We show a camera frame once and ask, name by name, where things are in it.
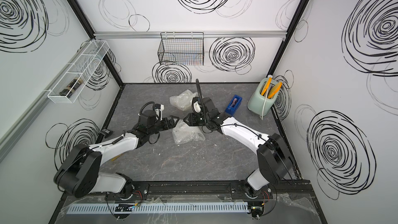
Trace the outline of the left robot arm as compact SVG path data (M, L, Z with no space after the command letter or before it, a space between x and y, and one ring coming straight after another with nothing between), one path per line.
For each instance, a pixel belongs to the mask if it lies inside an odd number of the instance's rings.
M152 135L159 136L162 131L175 128L178 121L176 116L163 118L161 110L144 111L138 123L119 137L90 146L74 146L53 181L75 198L106 192L128 200L136 193L132 180L122 173L102 173L101 166L118 155L142 147Z

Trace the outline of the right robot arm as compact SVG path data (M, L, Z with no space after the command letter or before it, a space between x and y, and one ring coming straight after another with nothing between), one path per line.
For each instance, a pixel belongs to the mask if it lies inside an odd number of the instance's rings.
M229 136L249 148L257 155L258 168L244 182L245 194L256 198L269 184L278 184L290 175L294 159L284 139L277 133L268 135L256 131L233 116L219 112L212 100L194 97L191 102L192 113L183 121L191 127L206 127Z

